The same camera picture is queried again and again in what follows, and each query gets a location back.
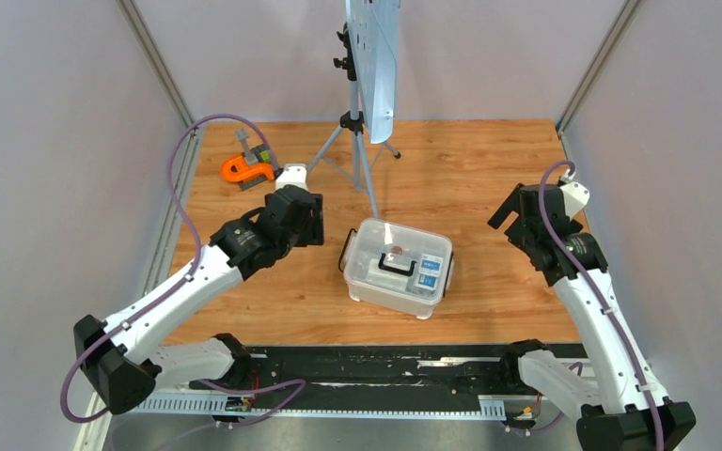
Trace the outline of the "blue square alcohol pad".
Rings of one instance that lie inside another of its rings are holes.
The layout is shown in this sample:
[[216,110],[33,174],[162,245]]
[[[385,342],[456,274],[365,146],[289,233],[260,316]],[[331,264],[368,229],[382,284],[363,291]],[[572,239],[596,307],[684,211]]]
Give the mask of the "blue square alcohol pad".
[[420,259],[418,271],[430,277],[440,277],[443,270],[444,259],[439,256],[423,254]]

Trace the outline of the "small blue white sachet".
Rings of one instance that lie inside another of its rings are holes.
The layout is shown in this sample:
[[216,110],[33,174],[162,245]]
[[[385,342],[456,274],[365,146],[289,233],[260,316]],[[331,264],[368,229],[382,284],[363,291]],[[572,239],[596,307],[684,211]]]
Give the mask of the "small blue white sachet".
[[416,279],[415,287],[425,291],[433,292],[437,290],[438,281],[438,277],[421,273]]

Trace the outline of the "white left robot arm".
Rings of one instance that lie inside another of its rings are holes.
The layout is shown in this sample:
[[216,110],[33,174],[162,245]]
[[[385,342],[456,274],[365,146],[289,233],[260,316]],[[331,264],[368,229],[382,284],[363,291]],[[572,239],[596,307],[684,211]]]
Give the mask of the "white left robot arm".
[[323,196],[287,184],[264,204],[224,223],[169,279],[106,319],[86,315],[73,327],[74,368],[106,412],[123,414],[153,392],[197,380],[243,386],[250,363],[230,334],[194,345],[164,340],[218,295],[271,268],[295,247],[324,243]]

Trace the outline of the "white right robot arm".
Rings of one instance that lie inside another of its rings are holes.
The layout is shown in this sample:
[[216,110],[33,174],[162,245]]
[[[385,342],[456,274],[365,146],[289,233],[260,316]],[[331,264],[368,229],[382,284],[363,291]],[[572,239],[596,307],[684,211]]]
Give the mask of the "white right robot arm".
[[575,220],[589,200],[577,182],[517,184],[488,221],[527,255],[562,301],[581,337],[594,382],[572,372],[538,339],[509,344],[498,368],[512,392],[531,388],[574,421],[584,450],[675,450],[697,418],[671,399],[630,332],[608,263],[596,239]]

